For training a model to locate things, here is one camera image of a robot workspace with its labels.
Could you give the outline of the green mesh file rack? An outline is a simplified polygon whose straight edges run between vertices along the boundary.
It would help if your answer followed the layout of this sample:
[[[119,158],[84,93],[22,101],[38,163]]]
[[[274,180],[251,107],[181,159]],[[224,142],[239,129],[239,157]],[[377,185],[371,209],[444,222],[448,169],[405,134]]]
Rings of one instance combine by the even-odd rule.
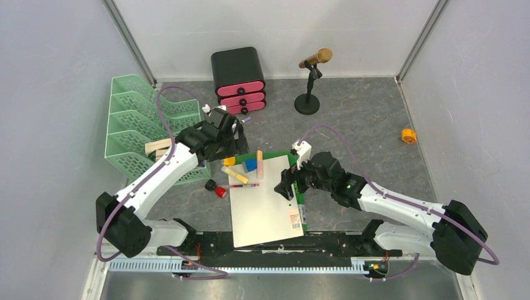
[[[131,181],[143,175],[154,161],[144,152],[151,141],[169,138],[156,107],[157,91],[141,77],[130,74],[112,78],[104,158]],[[196,99],[182,102],[160,97],[165,120],[175,136],[204,119]],[[175,182],[187,184],[211,178],[208,162],[202,162]]]

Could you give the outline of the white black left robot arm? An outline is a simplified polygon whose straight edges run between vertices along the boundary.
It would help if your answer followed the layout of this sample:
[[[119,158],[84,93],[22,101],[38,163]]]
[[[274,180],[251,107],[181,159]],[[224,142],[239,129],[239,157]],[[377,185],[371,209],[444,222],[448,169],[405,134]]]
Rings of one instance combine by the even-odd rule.
[[[170,135],[171,145],[143,175],[124,189],[96,199],[96,255],[106,262],[103,241],[118,254],[133,258],[146,248],[173,246],[180,254],[196,248],[191,228],[177,219],[153,221],[146,217],[153,206],[184,175],[201,163],[217,161],[249,151],[244,124],[236,116],[215,108],[205,120]]]

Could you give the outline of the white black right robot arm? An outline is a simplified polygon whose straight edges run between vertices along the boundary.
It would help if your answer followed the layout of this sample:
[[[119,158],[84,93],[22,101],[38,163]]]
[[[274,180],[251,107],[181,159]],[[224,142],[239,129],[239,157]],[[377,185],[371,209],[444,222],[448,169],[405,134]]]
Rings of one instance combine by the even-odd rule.
[[[376,213],[397,221],[371,221],[361,238],[362,250],[377,255],[384,250],[434,256],[443,266],[470,275],[488,234],[469,208],[452,200],[448,205],[430,203],[388,190],[362,176],[345,171],[330,152],[295,163],[280,173],[274,191],[287,200],[307,189],[329,192],[339,205]]]

